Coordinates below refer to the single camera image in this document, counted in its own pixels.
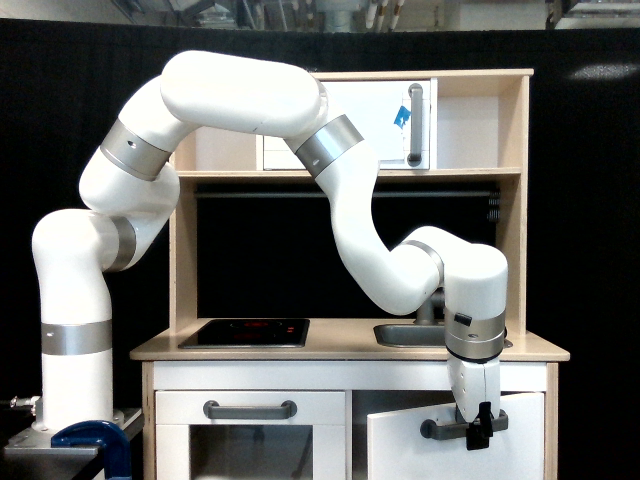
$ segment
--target blue clamp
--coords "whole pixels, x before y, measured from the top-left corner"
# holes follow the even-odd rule
[[[104,456],[104,475],[107,480],[132,480],[131,446],[124,432],[116,424],[105,420],[91,420],[71,425],[51,437],[51,447],[97,445]]]

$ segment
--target countertop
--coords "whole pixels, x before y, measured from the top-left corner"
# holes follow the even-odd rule
[[[131,351],[133,360],[446,360],[444,347],[386,347],[376,341],[373,328],[382,324],[409,324],[410,319],[310,319],[304,347],[181,349],[178,345],[203,327],[210,318],[194,320],[172,334],[165,330]],[[505,362],[564,362],[569,352],[539,336],[508,335],[513,343],[505,348]]]

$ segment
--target white cabinet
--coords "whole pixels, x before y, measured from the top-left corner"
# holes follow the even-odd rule
[[[544,476],[546,425],[555,384],[544,362],[503,363],[503,389],[528,393],[503,396],[509,427],[494,433],[488,449],[476,451],[467,451],[465,439],[438,441],[420,433],[425,420],[453,422],[444,361],[147,365],[155,384],[159,480],[550,477]],[[211,401],[237,409],[237,417],[208,418],[203,407]],[[296,406],[289,418],[260,417],[285,402]]]

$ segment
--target white panel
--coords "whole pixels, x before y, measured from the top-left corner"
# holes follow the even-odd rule
[[[509,428],[495,432],[487,449],[468,451],[466,439],[423,438],[426,419],[453,423],[455,405],[438,405],[368,416],[369,480],[542,480],[544,395],[501,399]]]
[[[157,480],[191,480],[190,447],[188,425],[157,425]]]
[[[313,427],[313,480],[345,480],[345,427],[319,425]]]
[[[498,97],[438,100],[438,168],[498,166]]]
[[[225,407],[278,407],[293,401],[298,411],[287,420],[211,420],[203,411],[209,400]],[[344,392],[157,392],[156,423],[160,425],[344,425]]]
[[[255,169],[255,135],[210,127],[199,128],[195,135],[196,170]]]
[[[544,362],[502,362],[503,392],[546,391]],[[444,361],[154,362],[158,390],[449,390]]]
[[[423,162],[419,167],[409,167],[406,164],[406,157],[410,152],[411,119],[403,128],[394,123],[402,106],[409,111],[411,110],[408,89],[414,83],[423,87]],[[382,162],[381,168],[429,168],[429,150],[430,146],[435,143],[435,136],[431,133],[431,86],[429,80],[418,82],[323,82],[323,85],[375,150]],[[304,168],[283,140],[265,137],[264,148],[265,169]]]

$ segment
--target ceiling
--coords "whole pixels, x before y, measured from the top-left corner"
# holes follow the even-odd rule
[[[0,17],[299,32],[640,28],[640,0],[83,0],[81,5],[0,0]]]

